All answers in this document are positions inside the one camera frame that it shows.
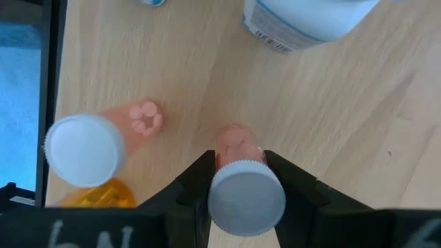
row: white child-resistant cap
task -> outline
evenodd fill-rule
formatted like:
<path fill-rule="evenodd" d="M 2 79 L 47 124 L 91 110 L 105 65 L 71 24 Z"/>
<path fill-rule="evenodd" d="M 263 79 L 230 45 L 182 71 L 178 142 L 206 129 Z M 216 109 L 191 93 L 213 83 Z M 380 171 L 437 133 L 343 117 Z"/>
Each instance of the white child-resistant cap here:
<path fill-rule="evenodd" d="M 214 176 L 208 211 L 227 233 L 256 236 L 279 222 L 285 203 L 285 191 L 268 166 L 256 161 L 236 161 Z"/>
<path fill-rule="evenodd" d="M 49 166 L 76 187 L 98 187 L 125 163 L 124 139 L 116 126 L 98 115 L 79 114 L 57 121 L 45 139 Z"/>

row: black frame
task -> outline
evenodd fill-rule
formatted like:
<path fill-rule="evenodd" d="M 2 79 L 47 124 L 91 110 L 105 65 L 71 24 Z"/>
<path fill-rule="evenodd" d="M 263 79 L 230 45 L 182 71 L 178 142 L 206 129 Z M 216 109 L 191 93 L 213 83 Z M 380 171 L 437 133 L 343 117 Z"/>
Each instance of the black frame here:
<path fill-rule="evenodd" d="M 48 162 L 44 158 L 44 139 L 54 122 L 68 0 L 43 0 L 40 107 L 37 141 L 37 185 L 35 207 L 44 207 L 48 186 Z"/>

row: wooden table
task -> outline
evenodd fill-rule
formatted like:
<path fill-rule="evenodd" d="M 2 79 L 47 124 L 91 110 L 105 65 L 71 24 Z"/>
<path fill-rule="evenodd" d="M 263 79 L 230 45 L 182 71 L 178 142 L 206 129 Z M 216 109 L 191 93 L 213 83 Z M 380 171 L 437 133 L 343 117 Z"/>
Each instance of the wooden table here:
<path fill-rule="evenodd" d="M 118 175 L 143 202 L 229 123 L 373 207 L 441 207 L 441 1 L 379 6 L 343 40 L 283 55 L 243 2 L 69 1 L 57 118 L 150 97 L 166 130 Z M 48 204 L 74 190 L 50 174 Z M 210 247 L 274 247 L 274 232 Z"/>

